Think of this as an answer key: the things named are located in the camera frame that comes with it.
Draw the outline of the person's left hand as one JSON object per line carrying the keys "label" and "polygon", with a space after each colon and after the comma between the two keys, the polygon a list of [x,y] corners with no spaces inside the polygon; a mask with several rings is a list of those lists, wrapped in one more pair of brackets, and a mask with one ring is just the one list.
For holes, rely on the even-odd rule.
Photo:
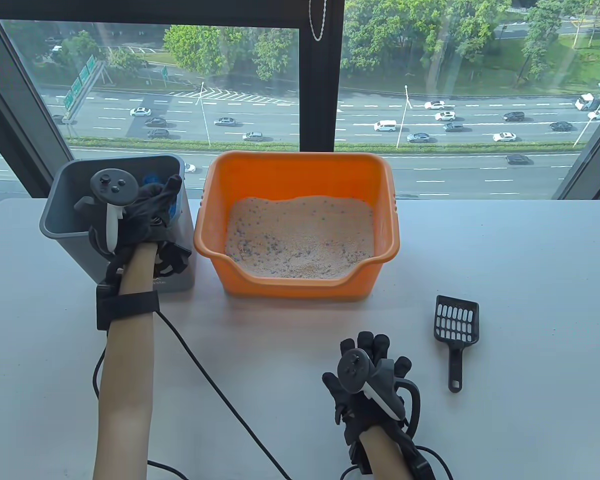
{"label": "person's left hand", "polygon": [[165,183],[145,183],[138,187],[133,201],[122,206],[122,216],[114,214],[117,221],[114,248],[107,245],[107,238],[111,236],[107,220],[108,202],[96,194],[87,195],[74,204],[74,210],[90,224],[90,245],[108,260],[142,243],[156,243],[159,250],[168,249],[179,244],[172,226],[171,210],[181,189],[179,174],[173,174]]}

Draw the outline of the person's right hand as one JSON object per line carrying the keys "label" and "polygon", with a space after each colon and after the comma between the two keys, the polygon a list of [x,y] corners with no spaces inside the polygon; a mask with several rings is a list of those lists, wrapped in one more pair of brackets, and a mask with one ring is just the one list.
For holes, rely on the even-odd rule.
{"label": "person's right hand", "polygon": [[[339,344],[341,355],[349,350],[359,348],[366,352],[374,366],[381,359],[388,357],[390,339],[386,334],[373,334],[360,331],[357,340],[346,338]],[[332,372],[322,374],[322,382],[335,403],[334,420],[337,425],[345,424],[344,438],[347,446],[360,440],[360,435],[373,426],[382,426],[392,419],[383,409],[364,393],[348,393],[341,385],[339,378]]]}

